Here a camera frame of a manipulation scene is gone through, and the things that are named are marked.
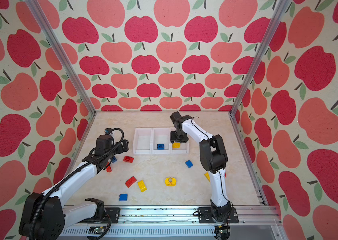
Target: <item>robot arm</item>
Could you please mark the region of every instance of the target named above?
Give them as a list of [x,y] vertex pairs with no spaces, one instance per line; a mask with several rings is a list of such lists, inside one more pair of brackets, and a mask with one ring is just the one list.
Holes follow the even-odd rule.
[[171,121],[176,131],[171,131],[170,141],[185,143],[188,135],[200,144],[200,160],[203,168],[210,172],[211,210],[214,221],[224,222],[230,215],[231,206],[227,199],[225,186],[225,168],[228,156],[222,137],[212,135],[197,125],[189,115],[181,116],[179,112],[172,113]]

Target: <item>yellow brick in bin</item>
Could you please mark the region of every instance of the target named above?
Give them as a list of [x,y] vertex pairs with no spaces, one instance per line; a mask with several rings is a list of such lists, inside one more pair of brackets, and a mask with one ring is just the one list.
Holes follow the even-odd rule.
[[144,184],[144,180],[139,181],[138,182],[138,186],[140,187],[141,192],[144,192],[147,189],[146,186],[145,186],[145,184]]

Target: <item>yellow lego brick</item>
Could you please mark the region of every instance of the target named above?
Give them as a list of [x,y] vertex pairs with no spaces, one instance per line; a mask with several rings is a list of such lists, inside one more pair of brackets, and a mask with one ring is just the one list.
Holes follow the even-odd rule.
[[205,177],[208,179],[208,181],[210,182],[210,176],[209,176],[209,173],[207,172],[207,173],[205,173],[204,175],[205,175]]
[[171,144],[172,148],[179,148],[181,146],[181,143],[179,142],[174,142]]
[[145,186],[145,184],[144,184],[144,180],[139,181],[138,182],[138,186],[140,187],[141,192],[144,192],[147,189],[146,186]]

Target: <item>black cable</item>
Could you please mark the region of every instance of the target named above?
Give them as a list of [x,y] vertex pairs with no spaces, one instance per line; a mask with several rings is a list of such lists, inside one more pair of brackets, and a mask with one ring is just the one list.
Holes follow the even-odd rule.
[[59,183],[57,183],[57,185],[55,185],[47,194],[45,194],[45,196],[42,198],[42,200],[40,201],[40,203],[37,206],[36,211],[34,212],[33,218],[32,218],[32,223],[30,224],[30,229],[29,229],[29,240],[35,240],[35,236],[34,236],[34,230],[36,227],[36,222],[38,219],[38,216],[41,213],[42,208],[44,208],[45,203],[47,202],[47,200],[49,199],[50,195],[56,191],[58,191],[60,189],[60,186],[62,184],[64,184],[69,178],[71,178],[73,175],[75,175],[77,172],[80,172],[83,168],[87,167],[88,165],[94,163],[95,161],[100,161],[102,160],[102,158],[104,158],[105,156],[107,156],[110,152],[114,151],[121,143],[122,140],[124,139],[124,132],[122,131],[122,129],[120,128],[113,128],[111,132],[113,132],[114,130],[118,130],[121,132],[121,139],[120,141],[114,145],[114,147],[112,147],[109,151],[105,152],[103,155],[97,157],[94,160],[91,160],[87,163],[85,163],[84,165],[76,168],[74,171],[72,171],[69,175],[67,175],[64,179],[62,179]]

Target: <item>red lego brick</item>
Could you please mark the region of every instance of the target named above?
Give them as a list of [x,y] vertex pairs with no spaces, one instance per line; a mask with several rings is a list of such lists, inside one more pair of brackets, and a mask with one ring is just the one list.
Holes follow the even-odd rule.
[[128,181],[126,181],[125,185],[126,185],[127,187],[130,187],[130,186],[133,185],[133,183],[135,183],[136,181],[137,181],[137,179],[133,176],[133,177],[129,178]]
[[125,156],[124,159],[123,159],[124,162],[129,162],[129,163],[132,163],[133,160],[134,160],[134,158],[133,157],[129,157],[129,156]]

